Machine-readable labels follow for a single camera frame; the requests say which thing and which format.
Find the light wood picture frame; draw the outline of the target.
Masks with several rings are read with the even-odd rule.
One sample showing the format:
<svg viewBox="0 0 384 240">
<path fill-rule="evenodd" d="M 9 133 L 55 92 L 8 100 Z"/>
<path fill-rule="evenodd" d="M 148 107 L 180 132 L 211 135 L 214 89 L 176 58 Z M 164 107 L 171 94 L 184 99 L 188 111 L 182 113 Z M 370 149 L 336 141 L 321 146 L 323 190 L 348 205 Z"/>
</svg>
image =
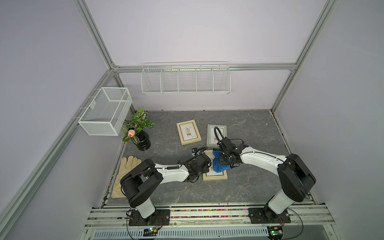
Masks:
<svg viewBox="0 0 384 240">
<path fill-rule="evenodd" d="M 217 173 L 214 171 L 213 163 L 214 163 L 215 156 L 213 154 L 213 150 L 205 150 L 205 154 L 211 159 L 211 166 L 207 173 L 203 173 L 203 181 L 227 180 L 228 179 L 227 171 L 223 171 L 220 173 Z"/>
</svg>

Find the blue microfibre cloth black trim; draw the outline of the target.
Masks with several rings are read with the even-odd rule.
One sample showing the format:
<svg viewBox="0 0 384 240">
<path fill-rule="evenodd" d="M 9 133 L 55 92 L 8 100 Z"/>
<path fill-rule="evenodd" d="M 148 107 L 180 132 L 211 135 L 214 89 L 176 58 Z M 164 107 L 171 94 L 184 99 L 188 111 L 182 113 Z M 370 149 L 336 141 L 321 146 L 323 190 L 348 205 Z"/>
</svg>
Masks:
<svg viewBox="0 0 384 240">
<path fill-rule="evenodd" d="M 213 155 L 215 157 L 213 160 L 213 170 L 216 173 L 222 173 L 222 172 L 231 168 L 230 165 L 221 165 L 220 164 L 219 158 L 223 155 L 223 152 L 215 150 L 215 151 L 213 151 Z"/>
</svg>

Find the green-grey picture frame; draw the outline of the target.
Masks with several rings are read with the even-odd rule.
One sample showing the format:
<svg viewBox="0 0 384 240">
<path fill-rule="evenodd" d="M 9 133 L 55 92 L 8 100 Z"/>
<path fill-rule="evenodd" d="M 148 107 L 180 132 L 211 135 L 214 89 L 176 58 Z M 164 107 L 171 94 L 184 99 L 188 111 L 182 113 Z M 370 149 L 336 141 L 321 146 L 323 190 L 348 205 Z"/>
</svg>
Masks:
<svg viewBox="0 0 384 240">
<path fill-rule="evenodd" d="M 215 127 L 217 127 L 221 133 L 215 132 Z M 227 126 L 224 125 L 208 125 L 207 130 L 207 147 L 208 148 L 218 148 L 218 139 L 216 135 L 220 137 L 220 139 L 227 137 Z"/>
</svg>

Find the beige picture frame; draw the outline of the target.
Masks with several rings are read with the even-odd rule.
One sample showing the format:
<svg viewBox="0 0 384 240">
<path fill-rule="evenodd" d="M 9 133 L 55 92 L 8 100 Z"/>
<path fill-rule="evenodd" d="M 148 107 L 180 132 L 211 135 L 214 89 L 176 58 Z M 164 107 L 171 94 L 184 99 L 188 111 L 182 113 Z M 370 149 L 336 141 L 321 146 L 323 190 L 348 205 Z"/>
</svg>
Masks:
<svg viewBox="0 0 384 240">
<path fill-rule="evenodd" d="M 177 123 L 177 129 L 182 146 L 202 140 L 195 120 Z"/>
</svg>

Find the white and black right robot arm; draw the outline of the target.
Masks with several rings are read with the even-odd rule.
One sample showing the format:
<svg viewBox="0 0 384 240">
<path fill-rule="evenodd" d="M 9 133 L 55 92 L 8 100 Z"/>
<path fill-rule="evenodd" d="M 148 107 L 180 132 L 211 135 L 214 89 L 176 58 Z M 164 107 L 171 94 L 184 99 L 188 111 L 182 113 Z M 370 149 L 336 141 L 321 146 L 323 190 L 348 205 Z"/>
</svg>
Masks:
<svg viewBox="0 0 384 240">
<path fill-rule="evenodd" d="M 221 166 L 247 164 L 267 170 L 279 177 L 279 190 L 265 205 L 262 216 L 273 221 L 293 203 L 301 203 L 316 184 L 316 178 L 303 160 L 296 154 L 288 156 L 274 155 L 256 150 L 248 145 L 236 146 L 229 138 L 219 140 L 221 153 L 214 160 Z"/>
</svg>

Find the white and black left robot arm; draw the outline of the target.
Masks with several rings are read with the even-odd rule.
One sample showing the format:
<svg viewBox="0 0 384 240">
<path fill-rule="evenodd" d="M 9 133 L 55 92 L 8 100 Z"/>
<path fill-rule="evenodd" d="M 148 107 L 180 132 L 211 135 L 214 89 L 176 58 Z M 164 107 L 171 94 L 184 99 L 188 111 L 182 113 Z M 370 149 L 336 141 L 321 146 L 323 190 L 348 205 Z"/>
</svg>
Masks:
<svg viewBox="0 0 384 240">
<path fill-rule="evenodd" d="M 150 197 L 159 185 L 172 182 L 194 183 L 202 174 L 209 172 L 211 165 L 212 161 L 205 153 L 195 154 L 177 165 L 160 165 L 146 159 L 122 177 L 121 192 L 130 207 L 146 220 L 156 212 Z"/>
</svg>

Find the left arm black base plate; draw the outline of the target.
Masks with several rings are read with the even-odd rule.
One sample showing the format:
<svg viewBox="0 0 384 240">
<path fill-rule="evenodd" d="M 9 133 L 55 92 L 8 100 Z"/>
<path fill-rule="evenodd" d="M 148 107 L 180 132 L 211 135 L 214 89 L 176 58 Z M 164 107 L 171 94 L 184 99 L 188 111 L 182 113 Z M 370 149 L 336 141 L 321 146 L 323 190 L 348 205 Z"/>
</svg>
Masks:
<svg viewBox="0 0 384 240">
<path fill-rule="evenodd" d="M 128 225 L 132 226 L 168 226 L 171 220 L 171 211 L 168 209 L 155 210 L 147 218 L 143 218 L 138 210 L 130 210 L 128 213 Z"/>
</svg>

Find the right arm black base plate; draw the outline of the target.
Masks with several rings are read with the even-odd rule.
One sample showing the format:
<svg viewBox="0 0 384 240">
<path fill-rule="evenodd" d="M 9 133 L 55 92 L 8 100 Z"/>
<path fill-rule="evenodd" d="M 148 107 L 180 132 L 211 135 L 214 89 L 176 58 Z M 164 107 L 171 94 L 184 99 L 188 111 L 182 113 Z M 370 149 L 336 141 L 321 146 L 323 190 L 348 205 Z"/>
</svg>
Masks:
<svg viewBox="0 0 384 240">
<path fill-rule="evenodd" d="M 276 214 L 270 209 L 249 208 L 248 216 L 252 224 L 288 224 L 291 218 L 287 210 L 281 214 Z"/>
</svg>

